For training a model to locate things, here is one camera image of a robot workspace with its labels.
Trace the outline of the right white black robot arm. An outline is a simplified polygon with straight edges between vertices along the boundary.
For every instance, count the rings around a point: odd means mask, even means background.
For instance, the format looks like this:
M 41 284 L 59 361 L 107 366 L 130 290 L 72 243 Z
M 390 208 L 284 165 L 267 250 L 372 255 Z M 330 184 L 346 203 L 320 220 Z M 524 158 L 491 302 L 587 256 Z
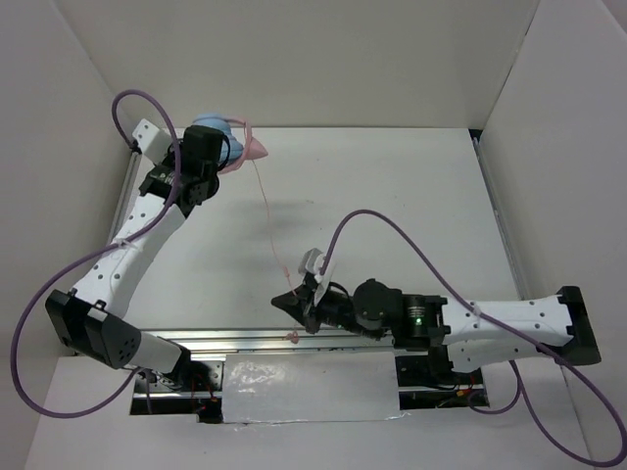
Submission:
M 373 340 L 389 336 L 397 350 L 426 353 L 427 373 L 441 384 L 546 350 L 574 366 L 602 359 L 581 291 L 573 286 L 541 299 L 462 305 L 449 297 L 406 294 L 375 279 L 353 294 L 307 279 L 270 303 L 310 334 L 327 325 Z

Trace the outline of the blue pink cat-ear headphones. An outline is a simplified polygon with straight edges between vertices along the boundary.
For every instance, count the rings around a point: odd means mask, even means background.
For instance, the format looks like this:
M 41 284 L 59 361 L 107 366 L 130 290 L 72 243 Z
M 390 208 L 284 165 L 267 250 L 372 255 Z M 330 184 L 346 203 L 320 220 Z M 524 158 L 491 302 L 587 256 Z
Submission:
M 219 158 L 219 173 L 225 174 L 239 169 L 244 162 L 263 159 L 268 155 L 265 146 L 253 135 L 252 126 L 241 117 L 209 113 L 197 115 L 195 125 L 214 128 L 228 139 L 222 145 Z

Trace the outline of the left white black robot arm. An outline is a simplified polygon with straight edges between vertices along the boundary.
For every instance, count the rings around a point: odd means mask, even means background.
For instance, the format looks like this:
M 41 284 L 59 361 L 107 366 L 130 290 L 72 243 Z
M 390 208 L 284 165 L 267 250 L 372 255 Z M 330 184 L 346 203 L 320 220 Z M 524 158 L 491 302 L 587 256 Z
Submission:
M 192 360 L 185 347 L 123 318 L 159 250 L 193 209 L 217 192 L 220 162 L 230 145 L 222 131 L 202 125 L 187 127 L 182 138 L 173 140 L 146 119 L 133 130 L 132 142 L 154 166 L 112 250 L 68 292 L 53 290 L 45 308 L 64 346 L 113 369 L 149 369 L 178 391 L 207 377 L 208 367 Z

